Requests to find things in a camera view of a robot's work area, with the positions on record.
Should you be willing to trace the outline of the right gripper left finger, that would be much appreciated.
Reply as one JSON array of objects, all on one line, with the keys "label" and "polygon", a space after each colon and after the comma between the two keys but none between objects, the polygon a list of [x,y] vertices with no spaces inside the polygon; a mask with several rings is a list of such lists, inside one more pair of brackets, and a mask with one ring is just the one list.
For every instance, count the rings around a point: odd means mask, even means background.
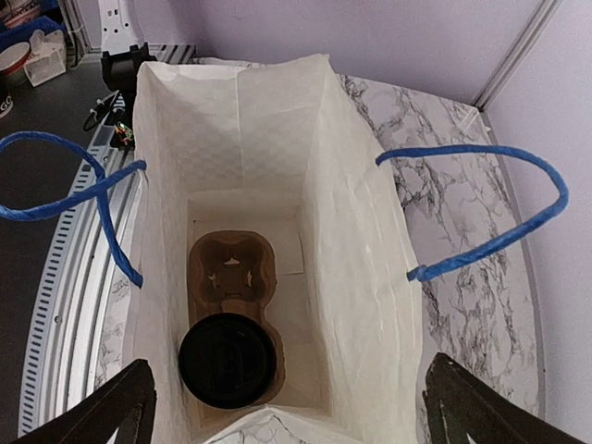
[{"label": "right gripper left finger", "polygon": [[156,391],[152,369],[137,359],[91,396],[17,443],[150,443]]}]

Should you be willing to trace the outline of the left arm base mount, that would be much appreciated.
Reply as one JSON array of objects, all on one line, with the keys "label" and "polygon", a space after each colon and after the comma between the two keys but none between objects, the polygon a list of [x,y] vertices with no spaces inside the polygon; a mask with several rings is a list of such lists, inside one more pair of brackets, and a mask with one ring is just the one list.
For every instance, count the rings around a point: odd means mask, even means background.
[{"label": "left arm base mount", "polygon": [[137,95],[137,75],[143,62],[155,61],[156,57],[149,53],[148,43],[142,46],[132,45],[126,53],[111,55],[103,51],[101,67],[103,80],[113,93],[106,99],[97,102],[84,121],[85,132],[94,130],[102,123],[108,124],[108,116],[112,112],[118,98],[122,98],[124,108],[113,121],[114,136],[111,146],[119,150],[134,150],[135,136],[133,133],[133,107]]}]

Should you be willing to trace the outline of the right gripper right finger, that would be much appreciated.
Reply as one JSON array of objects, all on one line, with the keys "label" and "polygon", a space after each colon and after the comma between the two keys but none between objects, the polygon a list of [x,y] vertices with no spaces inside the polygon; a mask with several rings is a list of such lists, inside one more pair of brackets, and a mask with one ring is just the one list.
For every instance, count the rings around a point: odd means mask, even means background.
[{"label": "right gripper right finger", "polygon": [[500,396],[447,354],[435,355],[423,399],[432,443],[577,443]]}]

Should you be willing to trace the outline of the brown cardboard cup carrier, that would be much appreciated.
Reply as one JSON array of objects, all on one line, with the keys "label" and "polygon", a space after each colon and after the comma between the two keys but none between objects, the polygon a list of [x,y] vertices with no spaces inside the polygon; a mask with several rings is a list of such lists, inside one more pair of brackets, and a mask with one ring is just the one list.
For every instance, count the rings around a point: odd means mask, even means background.
[{"label": "brown cardboard cup carrier", "polygon": [[263,327],[273,341],[277,353],[276,375],[271,388],[253,405],[270,401],[285,379],[282,340],[265,315],[277,282],[273,248],[254,231],[211,232],[191,247],[187,277],[191,328],[209,315],[245,315]]}]

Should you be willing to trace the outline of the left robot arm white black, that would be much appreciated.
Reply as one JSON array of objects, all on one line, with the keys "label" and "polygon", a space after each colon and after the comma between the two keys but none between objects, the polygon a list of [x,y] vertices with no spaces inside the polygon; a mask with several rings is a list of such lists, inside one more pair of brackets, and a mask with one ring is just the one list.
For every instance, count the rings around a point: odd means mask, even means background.
[{"label": "left robot arm white black", "polygon": [[142,32],[132,0],[98,0],[101,50],[110,55],[127,53],[143,45]]}]

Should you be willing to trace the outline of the blue checkered paper bag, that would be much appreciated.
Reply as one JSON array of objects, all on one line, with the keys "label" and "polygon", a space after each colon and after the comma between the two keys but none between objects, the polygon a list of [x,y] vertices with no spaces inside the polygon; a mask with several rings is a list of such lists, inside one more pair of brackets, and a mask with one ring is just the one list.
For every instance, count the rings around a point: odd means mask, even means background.
[{"label": "blue checkered paper bag", "polygon": [[[539,418],[521,241],[566,206],[558,172],[493,145],[466,105],[340,76],[324,55],[194,66],[193,143],[180,154],[192,165],[187,302],[197,240],[220,230],[265,237],[277,274],[265,315],[285,379],[270,401],[226,410],[180,376],[190,443],[432,443],[423,392],[439,352]],[[13,216],[59,219],[96,202],[117,268],[140,287],[107,192],[145,169],[94,166],[82,191]],[[123,289],[109,297],[93,392],[141,359],[116,362]]]}]

